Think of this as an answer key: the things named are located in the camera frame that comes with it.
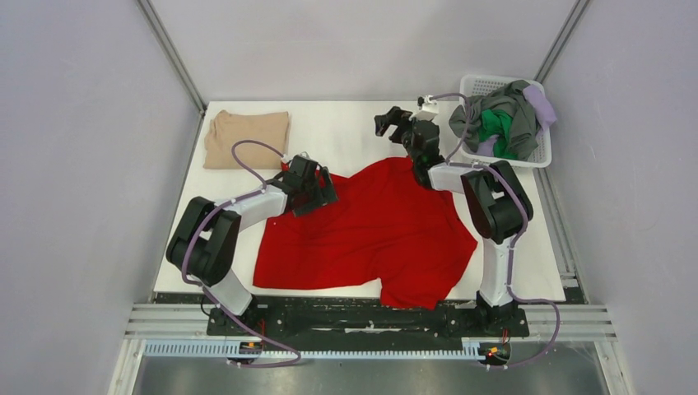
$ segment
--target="gray cloth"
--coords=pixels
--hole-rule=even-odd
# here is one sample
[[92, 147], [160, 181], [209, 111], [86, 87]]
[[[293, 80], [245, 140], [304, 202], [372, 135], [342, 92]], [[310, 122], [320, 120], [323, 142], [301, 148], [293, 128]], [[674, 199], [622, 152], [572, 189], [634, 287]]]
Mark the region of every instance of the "gray cloth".
[[[489, 95], [474, 95], [468, 97], [470, 103], [470, 126], [465, 137], [465, 144], [470, 151], [477, 152], [480, 145], [479, 130], [482, 127], [480, 113], [486, 109], [501, 109], [511, 117], [511, 129], [506, 150], [516, 155], [519, 160], [527, 160], [538, 147], [536, 142], [536, 111], [524, 98], [524, 89], [529, 86], [524, 80], [517, 80]], [[465, 129], [465, 109], [462, 105], [456, 107], [451, 114], [449, 126], [458, 137]]]

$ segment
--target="gray wall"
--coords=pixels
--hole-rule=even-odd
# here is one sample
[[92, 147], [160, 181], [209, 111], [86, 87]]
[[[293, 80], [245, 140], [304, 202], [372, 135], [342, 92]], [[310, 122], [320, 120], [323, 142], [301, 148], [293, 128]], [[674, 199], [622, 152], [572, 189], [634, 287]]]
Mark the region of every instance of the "gray wall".
[[639, 393], [695, 393], [698, 2], [596, 1], [546, 81], [584, 284]]
[[533, 78], [575, 0], [152, 0], [205, 100], [414, 100]]
[[135, 2], [0, 10], [0, 393], [104, 393], [198, 118]]

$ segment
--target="lavender cloth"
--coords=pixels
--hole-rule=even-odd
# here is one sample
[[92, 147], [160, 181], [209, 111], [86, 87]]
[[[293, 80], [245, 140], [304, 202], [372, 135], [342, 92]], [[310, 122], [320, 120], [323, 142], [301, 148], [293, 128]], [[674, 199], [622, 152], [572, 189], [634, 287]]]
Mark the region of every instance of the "lavender cloth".
[[543, 130], [549, 128], [550, 125], [557, 120], [555, 110], [552, 109], [552, 105], [549, 101], [547, 101], [537, 86], [527, 86], [523, 89], [522, 93], [526, 101], [536, 111], [536, 120], [538, 121], [538, 124], [541, 125], [541, 128], [538, 129], [538, 133], [536, 134], [536, 137], [538, 137], [541, 135]]
[[475, 152], [475, 155], [490, 157], [494, 156], [497, 138], [499, 138], [499, 136], [490, 136], [490, 138], [486, 139], [484, 142], [481, 142], [480, 145], [477, 146], [477, 152]]

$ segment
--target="green cloth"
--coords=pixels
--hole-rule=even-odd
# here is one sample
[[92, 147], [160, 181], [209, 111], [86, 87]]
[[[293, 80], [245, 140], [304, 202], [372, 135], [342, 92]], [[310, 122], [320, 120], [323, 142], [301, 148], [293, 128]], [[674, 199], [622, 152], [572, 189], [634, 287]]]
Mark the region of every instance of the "green cloth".
[[477, 134], [480, 142], [484, 142], [493, 135], [499, 136], [493, 147], [493, 154], [497, 158], [517, 159], [517, 156], [507, 151], [511, 129], [511, 117], [502, 109], [486, 109], [481, 112], [481, 127]]

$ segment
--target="red cloth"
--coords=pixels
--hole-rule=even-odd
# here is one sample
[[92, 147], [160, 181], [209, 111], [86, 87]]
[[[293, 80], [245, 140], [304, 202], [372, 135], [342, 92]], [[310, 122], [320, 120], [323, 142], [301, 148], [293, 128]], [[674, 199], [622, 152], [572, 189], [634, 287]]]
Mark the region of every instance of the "red cloth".
[[477, 247], [451, 193], [419, 186], [407, 158], [332, 177], [339, 202], [267, 220], [253, 283], [314, 290], [380, 278], [382, 304], [433, 309]]

